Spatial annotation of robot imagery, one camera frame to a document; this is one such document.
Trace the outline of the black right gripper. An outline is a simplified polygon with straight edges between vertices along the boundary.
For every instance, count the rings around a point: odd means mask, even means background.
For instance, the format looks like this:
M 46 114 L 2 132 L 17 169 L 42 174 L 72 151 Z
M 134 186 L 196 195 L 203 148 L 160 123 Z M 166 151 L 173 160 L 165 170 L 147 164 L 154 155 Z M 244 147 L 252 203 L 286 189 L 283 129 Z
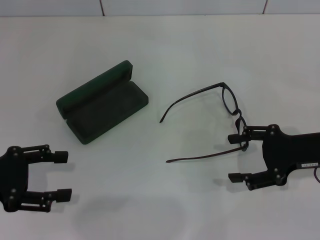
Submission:
M 245 182 L 250 191 L 270 186 L 284 186 L 291 172 L 320 166 L 320 134 L 288 135 L 278 125 L 244 126 L 242 133 L 230 134 L 230 144 L 262 142 L 262 155 L 267 171 L 229 173 L 232 183 Z

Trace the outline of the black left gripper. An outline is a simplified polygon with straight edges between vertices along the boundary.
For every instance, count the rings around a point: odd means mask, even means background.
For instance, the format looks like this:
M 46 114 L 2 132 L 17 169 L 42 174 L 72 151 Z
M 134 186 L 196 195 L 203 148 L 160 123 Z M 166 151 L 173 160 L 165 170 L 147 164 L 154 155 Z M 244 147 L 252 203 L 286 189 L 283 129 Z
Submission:
M 52 203 L 65 203 L 71 200 L 72 189 L 35 192 L 27 191 L 29 164 L 68 162 L 67 151 L 52 152 L 48 144 L 20 147 L 11 146 L 0 157 L 0 202 L 6 212 L 51 211 Z

